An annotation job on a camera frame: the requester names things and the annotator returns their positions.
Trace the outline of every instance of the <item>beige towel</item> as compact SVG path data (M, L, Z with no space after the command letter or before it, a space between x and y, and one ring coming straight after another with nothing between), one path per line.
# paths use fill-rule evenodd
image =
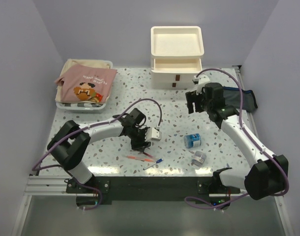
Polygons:
M72 67L75 64L81 64L81 65L94 67L94 68L107 68L107 69L110 68L110 65L103 60L68 59L65 65L63 66L60 75L65 73L70 67ZM60 90L61 90L61 86L57 86L57 93L55 98L55 101L57 102L61 102Z

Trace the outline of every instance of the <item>white drawer unit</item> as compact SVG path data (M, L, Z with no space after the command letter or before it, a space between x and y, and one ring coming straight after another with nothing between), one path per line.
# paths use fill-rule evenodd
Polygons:
M155 89L194 87L192 80L202 70L203 54L199 27L152 27L152 86Z

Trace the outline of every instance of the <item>white basket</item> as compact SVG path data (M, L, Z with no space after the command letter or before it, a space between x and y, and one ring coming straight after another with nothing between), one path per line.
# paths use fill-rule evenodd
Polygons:
M113 63L109 60L103 60L105 63L110 65L110 69L113 68ZM56 102L56 106L59 109L67 110L76 113L102 113L103 109L106 107L107 101L102 104L81 102L81 103L61 103Z

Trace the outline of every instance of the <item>gray floor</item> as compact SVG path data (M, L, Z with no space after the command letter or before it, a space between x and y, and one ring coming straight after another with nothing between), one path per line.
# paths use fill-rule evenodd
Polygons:
M282 236L274 198L246 197L225 213L184 202L113 202L83 212L75 197L33 197L23 236Z

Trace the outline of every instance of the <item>speckled white tabletop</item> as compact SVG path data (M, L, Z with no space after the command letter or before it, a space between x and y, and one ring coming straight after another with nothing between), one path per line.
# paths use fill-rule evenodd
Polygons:
M236 78L235 70L223 68ZM223 86L236 87L230 78L220 72L207 72L212 82ZM95 142L88 146L84 163L96 176L211 176L212 172L224 167L235 169L248 168L248 163L234 142L223 131L212 123L207 113L188 114L185 90L158 90L151 88L149 68L118 68L112 94L107 106L101 114L80 114L57 109L51 128L49 140L68 120L76 123L102 121L123 112L133 101L139 98L153 98L162 107L163 122L160 131L161 141L152 141L146 152L162 158L163 162L143 171L148 162L125 158L136 155L131 151L128 137L114 137ZM137 108L147 116L147 126L156 127L159 110L154 103L146 101L137 104ZM247 113L243 111L243 119L248 127ZM202 145L186 149L183 136L199 133ZM200 150L207 155L203 166L198 169L191 165L192 154ZM41 166L57 164L52 156L48 156ZM40 176L66 176L61 168L40 171Z

